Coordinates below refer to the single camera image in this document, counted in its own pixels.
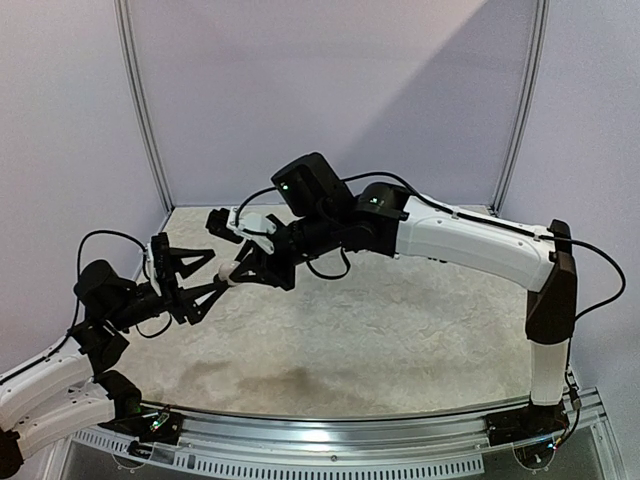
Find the pink earbud charging case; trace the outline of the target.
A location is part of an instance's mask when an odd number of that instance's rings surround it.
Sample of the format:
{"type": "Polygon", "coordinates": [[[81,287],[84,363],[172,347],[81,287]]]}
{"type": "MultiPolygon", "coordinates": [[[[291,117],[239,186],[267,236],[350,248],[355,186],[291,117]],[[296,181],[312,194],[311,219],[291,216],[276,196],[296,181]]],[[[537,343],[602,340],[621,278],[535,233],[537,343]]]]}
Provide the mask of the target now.
{"type": "Polygon", "coordinates": [[[233,288],[238,285],[238,282],[234,281],[231,276],[238,268],[239,263],[237,261],[224,261],[219,267],[216,275],[214,276],[215,282],[224,282],[229,287],[233,288]]]}

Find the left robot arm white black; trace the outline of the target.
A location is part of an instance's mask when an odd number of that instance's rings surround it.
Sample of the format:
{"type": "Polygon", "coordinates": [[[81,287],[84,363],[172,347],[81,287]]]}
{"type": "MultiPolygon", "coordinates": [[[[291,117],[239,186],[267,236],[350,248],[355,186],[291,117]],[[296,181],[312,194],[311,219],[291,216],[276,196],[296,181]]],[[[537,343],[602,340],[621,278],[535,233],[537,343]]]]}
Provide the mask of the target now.
{"type": "Polygon", "coordinates": [[[74,293],[85,318],[56,344],[1,376],[1,476],[57,440],[94,425],[140,443],[176,444],[183,415],[142,406],[141,391],[115,370],[142,322],[168,313],[179,323],[200,322],[218,297],[218,284],[185,289],[179,282],[211,261],[211,249],[150,245],[152,275],[144,283],[120,277],[95,260],[81,271],[74,293]]]}

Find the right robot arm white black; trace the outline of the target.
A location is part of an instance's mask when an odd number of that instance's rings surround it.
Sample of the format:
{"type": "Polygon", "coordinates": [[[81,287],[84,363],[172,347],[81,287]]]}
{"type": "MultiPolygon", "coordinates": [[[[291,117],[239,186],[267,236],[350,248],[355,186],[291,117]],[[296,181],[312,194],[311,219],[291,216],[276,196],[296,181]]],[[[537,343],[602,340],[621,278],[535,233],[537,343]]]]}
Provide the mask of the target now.
{"type": "Polygon", "coordinates": [[[281,168],[271,182],[294,220],[235,208],[227,225],[244,245],[221,269],[222,279],[291,290],[300,264],[339,250],[422,257],[509,280],[527,292],[531,389],[524,407],[487,417],[489,439],[496,445],[567,430],[562,396],[578,280],[566,223],[519,225],[476,214],[386,172],[354,194],[317,152],[281,168]]]}

